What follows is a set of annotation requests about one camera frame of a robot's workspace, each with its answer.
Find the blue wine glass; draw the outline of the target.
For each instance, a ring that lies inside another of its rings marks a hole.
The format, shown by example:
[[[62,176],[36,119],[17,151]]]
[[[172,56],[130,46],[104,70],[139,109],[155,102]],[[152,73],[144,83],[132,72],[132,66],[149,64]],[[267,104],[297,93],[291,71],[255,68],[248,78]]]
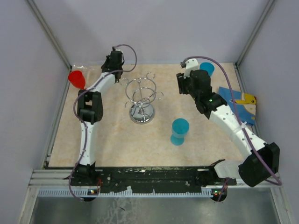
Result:
[[[185,136],[189,131],[189,122],[184,118],[175,119],[172,123],[171,143],[180,146],[185,141]]]
[[[213,75],[215,67],[212,63],[203,62],[203,63],[200,64],[199,69],[207,71],[208,75],[211,77]]]

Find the red wine glass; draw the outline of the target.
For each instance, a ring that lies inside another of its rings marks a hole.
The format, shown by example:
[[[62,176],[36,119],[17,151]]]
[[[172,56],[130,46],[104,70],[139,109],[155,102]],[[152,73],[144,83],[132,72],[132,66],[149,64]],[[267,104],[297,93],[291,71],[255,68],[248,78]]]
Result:
[[[74,87],[78,89],[85,89],[85,77],[81,71],[75,70],[70,72],[68,80]]]

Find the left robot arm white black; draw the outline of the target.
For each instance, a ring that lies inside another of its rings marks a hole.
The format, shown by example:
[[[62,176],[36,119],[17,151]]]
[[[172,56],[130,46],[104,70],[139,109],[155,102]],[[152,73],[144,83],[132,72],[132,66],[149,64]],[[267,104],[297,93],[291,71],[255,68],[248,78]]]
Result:
[[[96,180],[96,141],[104,114],[102,97],[121,78],[123,64],[123,52],[112,47],[101,67],[100,77],[86,90],[78,92],[73,109],[80,121],[81,143],[78,161],[69,176],[70,186],[93,185]]]

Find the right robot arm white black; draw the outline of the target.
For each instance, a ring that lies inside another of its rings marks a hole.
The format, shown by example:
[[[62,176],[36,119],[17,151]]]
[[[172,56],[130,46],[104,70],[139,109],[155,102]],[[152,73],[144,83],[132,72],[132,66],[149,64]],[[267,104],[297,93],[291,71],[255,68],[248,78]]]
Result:
[[[214,167],[219,178],[241,178],[254,187],[263,181],[282,185],[276,175],[279,167],[280,149],[276,143],[268,144],[255,135],[241,122],[236,105],[232,108],[219,94],[213,92],[211,78],[207,71],[199,69],[198,59],[216,64],[227,76],[224,68],[214,59],[204,56],[190,56],[181,62],[185,69],[176,75],[180,94],[190,95],[197,110],[214,122],[230,138],[245,159],[241,164],[235,161],[221,161]]]

